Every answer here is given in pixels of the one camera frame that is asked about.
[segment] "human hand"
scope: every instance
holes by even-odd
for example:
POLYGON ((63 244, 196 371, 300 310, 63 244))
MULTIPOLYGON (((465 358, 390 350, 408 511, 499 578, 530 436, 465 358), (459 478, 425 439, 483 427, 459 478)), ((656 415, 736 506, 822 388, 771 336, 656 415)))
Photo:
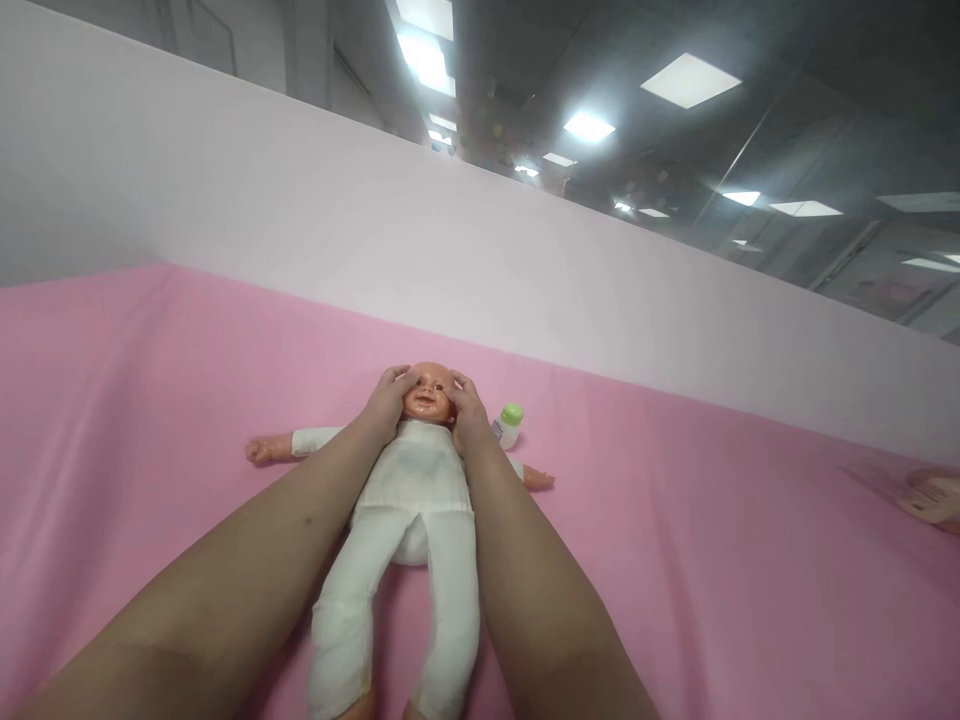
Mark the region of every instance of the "human hand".
POLYGON ((493 440, 493 430, 487 419, 487 409, 483 407, 480 395, 473 380, 461 372, 451 369, 450 374, 460 387, 445 387, 443 392, 457 406, 457 422, 453 426, 453 445, 461 456, 475 445, 493 440))
POLYGON ((383 444, 397 436, 397 423, 403 412, 403 396, 417 384, 420 373, 410 371, 409 365, 388 368, 380 376, 360 417, 381 433, 383 444))

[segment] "ceiling light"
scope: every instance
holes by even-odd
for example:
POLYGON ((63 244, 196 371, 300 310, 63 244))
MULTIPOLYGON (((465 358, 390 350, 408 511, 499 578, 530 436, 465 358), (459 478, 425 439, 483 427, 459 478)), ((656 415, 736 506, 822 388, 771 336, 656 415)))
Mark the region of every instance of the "ceiling light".
POLYGON ((447 75, 447 66, 439 47, 413 35, 397 35, 397 40, 403 59, 413 68, 421 84, 444 95, 457 96, 456 82, 447 75))
POLYGON ((757 201, 757 198, 760 197, 760 193, 758 192, 724 193, 723 196, 729 200, 738 202, 741 205, 746 205, 747 207, 750 207, 757 201))
POLYGON ((450 0, 397 0, 400 17, 429 33, 453 42, 453 5, 450 0))
POLYGON ((443 135, 438 133, 436 130, 427 130, 427 135, 437 142, 442 142, 444 145, 453 145, 453 142, 450 138, 445 138, 443 135))
POLYGON ((616 128, 608 125, 603 120, 598 120, 592 115, 586 113, 577 113, 570 122, 563 126, 564 130, 569 130, 581 140, 587 142, 600 142, 616 128))
POLYGON ((940 270, 941 272, 960 272, 960 265, 948 265, 947 263, 938 263, 935 260, 924 260, 923 258, 914 258, 913 260, 904 260, 904 265, 913 265, 927 270, 940 270))
POLYGON ((640 87, 674 105, 692 108, 741 82, 710 63, 684 53, 640 87))
POLYGON ((960 192, 881 195, 877 200, 900 212, 960 212, 960 192))
POLYGON ((451 120, 445 120, 439 115, 430 113, 430 122, 432 122, 434 125, 445 127, 447 130, 453 130, 454 132, 457 131, 457 124, 455 122, 452 122, 451 120))
POLYGON ((839 210, 819 203, 816 200, 803 200, 793 203, 770 203, 770 207, 792 217, 821 217, 823 215, 843 215, 839 210))
POLYGON ((763 252, 762 249, 755 245, 750 245, 746 240, 734 240, 733 242, 737 244, 737 250, 743 250, 744 252, 763 252))
POLYGON ((563 157, 563 155, 557 155, 556 153, 547 153, 543 156, 544 160, 549 160, 550 162, 556 163, 557 165, 563 165, 563 167, 570 167, 571 165, 576 165, 576 160, 568 160, 563 157))

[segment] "doll head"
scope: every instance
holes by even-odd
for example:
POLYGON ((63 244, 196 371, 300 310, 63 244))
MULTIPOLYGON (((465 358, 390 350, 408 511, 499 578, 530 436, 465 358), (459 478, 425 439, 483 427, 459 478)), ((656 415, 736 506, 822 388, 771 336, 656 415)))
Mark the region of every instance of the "doll head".
POLYGON ((456 409, 443 392, 453 387, 453 375, 437 363, 417 363, 411 370, 420 373, 420 379, 403 396, 403 417, 443 425, 453 419, 456 409))

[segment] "pink surface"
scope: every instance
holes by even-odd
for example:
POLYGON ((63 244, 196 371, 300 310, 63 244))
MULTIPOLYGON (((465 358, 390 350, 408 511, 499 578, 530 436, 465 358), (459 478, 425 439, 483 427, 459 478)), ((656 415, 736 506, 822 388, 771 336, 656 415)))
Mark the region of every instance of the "pink surface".
MULTIPOLYGON (((540 506, 664 717, 960 716, 960 544, 886 499, 907 459, 169 266, 0 291, 0 337, 0 715, 283 472, 250 435, 347 422, 385 366, 438 360, 527 409, 514 455, 558 476, 540 506)), ((378 604, 397 717, 425 572, 378 604)), ((302 640, 251 715, 303 716, 302 640)), ((486 643, 469 707, 509 714, 486 643)))

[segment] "white doll outfit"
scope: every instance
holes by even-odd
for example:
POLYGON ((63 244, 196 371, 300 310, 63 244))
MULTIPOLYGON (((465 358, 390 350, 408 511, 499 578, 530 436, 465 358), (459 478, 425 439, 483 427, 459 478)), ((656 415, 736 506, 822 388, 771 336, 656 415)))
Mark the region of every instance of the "white doll outfit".
MULTIPOLYGON (((297 430, 293 454, 319 450, 340 430, 297 430)), ((523 465, 510 462, 522 478, 523 465)), ((401 422, 357 500, 313 606, 311 720, 341 715, 370 690, 373 597, 391 560, 430 570, 433 632, 414 704, 427 720, 456 720, 476 659, 480 605, 470 491, 444 426, 401 422)))

